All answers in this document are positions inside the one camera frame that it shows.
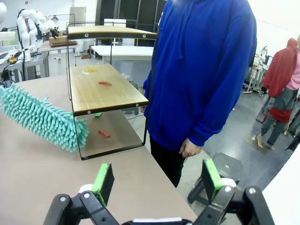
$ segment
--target person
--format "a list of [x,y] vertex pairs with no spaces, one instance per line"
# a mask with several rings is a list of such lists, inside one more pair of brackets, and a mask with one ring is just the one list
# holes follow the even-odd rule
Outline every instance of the person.
[[287,47],[277,52],[262,82],[262,85],[269,89],[269,95],[275,98],[275,101],[257,137],[257,144],[260,148],[263,148],[263,136],[276,122],[267,141],[270,148],[275,150],[275,141],[290,121],[292,108],[300,87],[300,50],[298,48]]
[[174,186],[185,158],[221,131],[255,53],[256,20],[247,0],[168,0],[155,74],[144,82],[151,154]]
[[298,95],[298,98],[292,109],[292,114],[291,114],[291,118],[290,118],[290,126],[288,128],[288,131],[294,137],[300,131],[300,90],[298,90],[297,95]]
[[[297,46],[298,46],[298,42],[294,38],[290,38],[286,45],[287,48],[288,47],[297,47]],[[260,110],[260,112],[258,113],[258,115],[256,117],[256,120],[258,122],[264,123],[266,116],[268,115],[270,109],[274,105],[274,101],[275,101],[275,99],[269,95],[266,102],[263,104],[262,109]]]

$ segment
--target wooden shelf board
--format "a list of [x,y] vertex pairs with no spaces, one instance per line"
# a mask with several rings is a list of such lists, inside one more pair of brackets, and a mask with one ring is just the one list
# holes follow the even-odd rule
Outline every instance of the wooden shelf board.
[[[142,140],[136,134],[121,110],[104,112],[99,118],[95,118],[94,114],[79,116],[77,118],[87,118],[87,127],[90,130],[86,146],[80,149],[82,157],[142,143]],[[100,135],[98,134],[99,130],[111,136],[105,137]]]
[[157,34],[118,26],[78,26],[68,28],[68,38],[141,38],[155,40]]
[[[146,99],[110,64],[70,68],[74,115],[148,105]],[[99,84],[101,81],[112,85]]]

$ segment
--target teal microfiber duster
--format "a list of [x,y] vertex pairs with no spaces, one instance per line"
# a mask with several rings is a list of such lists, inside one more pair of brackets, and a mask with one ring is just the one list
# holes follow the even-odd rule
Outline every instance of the teal microfiber duster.
[[15,84],[6,89],[0,87],[1,96],[1,109],[4,114],[21,124],[23,128],[70,152],[78,149],[78,142],[80,148],[85,146],[89,134],[86,119],[75,119],[74,124],[74,117],[70,112],[29,95]]

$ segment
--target person in red jacket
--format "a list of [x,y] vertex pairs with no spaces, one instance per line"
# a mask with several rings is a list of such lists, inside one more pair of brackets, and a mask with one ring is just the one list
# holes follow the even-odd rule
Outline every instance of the person in red jacket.
[[277,52],[270,64],[262,85],[269,89],[269,95],[275,98],[266,121],[262,125],[262,131],[257,138],[257,144],[263,147],[263,136],[276,122],[274,130],[267,144],[274,149],[274,143],[278,139],[286,124],[290,120],[292,108],[300,87],[300,35],[298,36],[298,48],[288,44],[288,47]]

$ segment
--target black pants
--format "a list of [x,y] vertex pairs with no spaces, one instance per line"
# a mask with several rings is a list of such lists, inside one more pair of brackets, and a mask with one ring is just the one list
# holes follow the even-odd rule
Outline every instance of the black pants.
[[151,154],[163,169],[172,184],[177,187],[181,178],[181,171],[185,158],[178,151],[164,148],[150,136]]

